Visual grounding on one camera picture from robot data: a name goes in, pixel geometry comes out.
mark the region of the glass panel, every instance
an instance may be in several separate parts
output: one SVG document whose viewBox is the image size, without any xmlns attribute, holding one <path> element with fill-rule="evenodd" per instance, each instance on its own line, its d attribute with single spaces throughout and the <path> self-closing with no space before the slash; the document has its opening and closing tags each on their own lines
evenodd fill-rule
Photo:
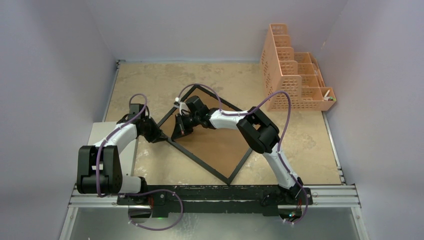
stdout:
<svg viewBox="0 0 424 240">
<path fill-rule="evenodd" d="M 359 240 L 350 208 L 310 208 L 302 222 L 283 224 L 279 217 L 261 214 L 185 213 L 181 222 L 165 231 L 149 231 L 128 224 L 126 208 L 80 208 L 72 240 Z M 178 217 L 150 218 L 144 225 L 169 226 Z"/>
</svg>

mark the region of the orange plastic organizer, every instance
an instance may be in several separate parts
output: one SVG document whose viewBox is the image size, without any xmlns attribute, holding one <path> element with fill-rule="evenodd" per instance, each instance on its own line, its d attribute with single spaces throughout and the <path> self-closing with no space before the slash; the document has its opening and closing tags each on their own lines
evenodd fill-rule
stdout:
<svg viewBox="0 0 424 240">
<path fill-rule="evenodd" d="M 270 24 L 260 58 L 263 93 L 283 90 L 293 110 L 327 111 L 336 102 L 331 87 L 326 87 L 317 60 L 310 52 L 295 52 L 285 24 Z M 324 100 L 325 94 L 333 100 Z M 267 111 L 284 111 L 288 101 L 283 94 L 266 103 Z"/>
</svg>

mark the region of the gray wall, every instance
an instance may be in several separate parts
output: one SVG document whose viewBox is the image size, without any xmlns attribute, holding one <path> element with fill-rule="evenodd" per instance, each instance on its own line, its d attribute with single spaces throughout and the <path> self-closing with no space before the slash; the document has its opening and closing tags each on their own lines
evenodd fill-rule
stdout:
<svg viewBox="0 0 424 240">
<path fill-rule="evenodd" d="M 118 59 L 258 61 L 267 26 L 317 54 L 347 0 L 87 0 Z"/>
<path fill-rule="evenodd" d="M 349 0 L 318 56 L 371 239 L 424 236 L 424 1 Z"/>
<path fill-rule="evenodd" d="M 115 60 L 83 0 L 1 1 L 0 39 L 0 238 L 57 239 Z"/>
</svg>

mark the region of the brown board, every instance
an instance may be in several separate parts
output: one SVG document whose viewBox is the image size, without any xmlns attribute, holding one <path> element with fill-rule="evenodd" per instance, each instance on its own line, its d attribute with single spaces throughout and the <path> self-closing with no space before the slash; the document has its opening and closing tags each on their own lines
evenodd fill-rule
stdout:
<svg viewBox="0 0 424 240">
<path fill-rule="evenodd" d="M 186 98 L 198 96 L 209 108 L 219 108 L 219 102 L 211 93 L 202 87 L 194 87 L 186 94 Z M 227 111 L 239 111 L 236 107 L 223 100 L 222 109 Z M 160 128 L 167 136 L 171 136 L 175 127 L 175 114 L 179 112 L 174 109 L 167 119 L 163 119 Z M 186 151 L 190 152 L 206 165 L 216 170 L 227 179 L 234 178 L 238 169 L 252 151 L 242 134 L 235 129 L 210 129 L 198 125 L 193 128 L 193 133 L 178 138 L 174 141 Z"/>
</svg>

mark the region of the tan floor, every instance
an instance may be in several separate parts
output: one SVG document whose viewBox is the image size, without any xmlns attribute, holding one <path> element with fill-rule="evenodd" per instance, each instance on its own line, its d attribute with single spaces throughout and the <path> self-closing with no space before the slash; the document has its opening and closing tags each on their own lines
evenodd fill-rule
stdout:
<svg viewBox="0 0 424 240">
<path fill-rule="evenodd" d="M 214 88 L 220 97 L 241 109 L 250 109 L 264 99 L 259 65 L 255 63 L 128 63 L 120 66 L 106 121 L 119 120 L 128 112 L 129 98 L 144 93 L 151 116 L 159 122 L 180 90 L 192 83 Z M 283 129 L 286 112 L 265 113 Z M 305 184 L 341 184 L 321 112 L 293 111 L 282 148 Z M 151 185 L 224 184 L 168 143 L 149 144 L 143 137 L 138 141 L 134 175 L 145 177 Z M 265 158 L 255 152 L 232 182 L 276 183 Z"/>
</svg>

